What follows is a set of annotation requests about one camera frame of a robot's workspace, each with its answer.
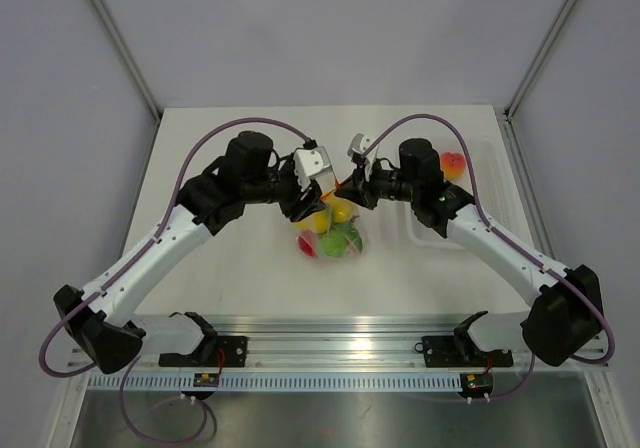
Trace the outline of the yellow orange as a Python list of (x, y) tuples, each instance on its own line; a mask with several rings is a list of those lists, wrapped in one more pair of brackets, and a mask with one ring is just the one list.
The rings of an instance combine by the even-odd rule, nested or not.
[(347, 223), (355, 216), (355, 205), (344, 199), (336, 199), (330, 203), (331, 219), (334, 224)]
[(303, 220), (296, 222), (294, 226), (298, 231), (310, 231), (315, 234), (326, 233), (332, 225), (332, 218), (329, 211), (319, 211), (309, 215)]

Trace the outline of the yellow orange top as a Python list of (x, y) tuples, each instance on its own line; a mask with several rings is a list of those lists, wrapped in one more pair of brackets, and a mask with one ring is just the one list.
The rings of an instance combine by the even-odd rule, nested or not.
[(347, 223), (355, 216), (355, 205), (344, 199), (336, 199), (330, 203), (331, 219), (334, 224)]

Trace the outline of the red tomato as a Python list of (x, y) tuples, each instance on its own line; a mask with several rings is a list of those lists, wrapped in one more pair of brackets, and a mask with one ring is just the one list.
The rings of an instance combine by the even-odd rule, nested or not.
[(310, 258), (317, 258), (318, 253), (315, 249), (313, 239), (308, 239), (302, 235), (298, 235), (296, 238), (298, 249), (306, 256)]

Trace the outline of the clear zip top bag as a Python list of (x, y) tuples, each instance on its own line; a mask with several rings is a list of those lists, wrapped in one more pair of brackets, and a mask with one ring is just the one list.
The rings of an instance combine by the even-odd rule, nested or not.
[[(341, 187), (341, 185), (342, 185), (341, 182), (336, 182), (335, 183), (335, 189), (333, 191), (329, 192), (329, 193), (325, 193), (322, 196), (321, 201), (324, 203), (324, 209), (322, 211), (327, 210), (331, 214), (330, 203), (332, 201), (335, 201), (338, 198), (347, 200), (345, 198), (341, 198), (341, 197), (338, 197), (336, 195), (336, 192)], [(318, 237), (319, 237), (320, 234), (315, 234), (315, 233), (312, 233), (310, 231), (298, 231), (296, 229), (296, 227), (294, 226), (294, 224), (296, 222), (291, 222), (290, 223), (291, 228), (292, 228), (292, 230), (295, 231), (295, 246), (297, 247), (297, 249), (298, 249), (298, 246), (297, 246), (296, 238), (297, 238), (298, 235), (302, 235), (302, 236), (304, 236), (304, 237), (306, 237), (308, 239), (313, 239), (313, 243), (315, 245), (315, 249), (316, 249), (316, 251), (318, 253), (318, 257), (317, 258), (310, 258), (310, 257), (304, 255), (298, 249), (304, 256), (306, 256), (309, 259), (318, 260), (318, 261), (320, 261), (320, 260), (323, 260), (323, 261), (337, 261), (337, 260), (355, 260), (355, 259), (361, 257), (365, 252), (365, 248), (366, 248), (366, 245), (367, 245), (367, 236), (366, 236), (366, 231), (365, 231), (365, 229), (364, 229), (364, 227), (362, 225), (362, 222), (361, 222), (361, 216), (360, 216), (360, 212), (359, 212), (359, 207), (354, 202), (352, 202), (352, 203), (355, 205), (355, 209), (356, 209), (355, 216), (352, 218), (352, 220), (350, 222), (342, 223), (342, 224), (334, 224), (332, 222), (332, 225), (331, 225), (331, 227), (329, 228), (328, 231), (330, 231), (330, 230), (340, 230), (341, 232), (344, 233), (344, 229), (345, 229), (346, 225), (347, 224), (353, 224), (359, 230), (359, 232), (360, 232), (360, 234), (362, 236), (363, 242), (364, 242), (363, 251), (361, 253), (355, 253), (348, 246), (347, 252), (342, 258), (330, 258), (330, 257), (323, 256), (318, 250)]]

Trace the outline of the green lime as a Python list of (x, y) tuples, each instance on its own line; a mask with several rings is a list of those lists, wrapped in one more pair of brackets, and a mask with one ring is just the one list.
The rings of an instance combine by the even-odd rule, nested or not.
[(340, 230), (330, 230), (318, 237), (318, 250), (326, 257), (342, 258), (348, 249), (349, 239)]

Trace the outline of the watermelon slice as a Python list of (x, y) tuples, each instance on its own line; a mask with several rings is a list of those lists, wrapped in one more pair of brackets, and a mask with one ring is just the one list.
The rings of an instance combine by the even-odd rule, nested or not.
[(349, 248), (355, 253), (361, 253), (364, 242), (359, 230), (353, 224), (347, 224), (344, 233), (349, 243)]

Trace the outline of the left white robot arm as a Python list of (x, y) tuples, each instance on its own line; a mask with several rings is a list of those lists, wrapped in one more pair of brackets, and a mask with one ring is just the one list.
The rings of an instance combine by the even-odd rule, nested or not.
[(54, 295), (65, 330), (94, 367), (112, 374), (138, 357), (177, 357), (186, 366), (223, 360), (218, 332), (201, 315), (170, 315), (151, 327), (134, 319), (147, 295), (192, 251), (208, 242), (252, 204), (278, 204), (291, 222), (323, 210), (321, 178), (331, 164), (323, 147), (308, 139), (280, 158), (273, 141), (243, 131), (200, 174), (179, 176), (156, 227), (101, 277)]

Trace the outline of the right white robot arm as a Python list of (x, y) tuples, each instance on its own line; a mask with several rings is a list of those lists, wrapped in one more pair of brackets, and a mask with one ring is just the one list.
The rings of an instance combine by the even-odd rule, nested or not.
[(348, 155), (355, 168), (338, 197), (369, 210), (381, 200), (408, 204), (419, 223), (478, 257), (528, 306), (526, 312), (480, 311), (460, 322), (453, 332), (460, 361), (476, 364), (489, 352), (524, 348), (558, 367), (602, 331), (597, 275), (584, 265), (567, 268), (486, 215), (470, 193), (444, 178), (428, 140), (402, 142), (400, 164), (389, 169), (364, 134), (353, 138)]

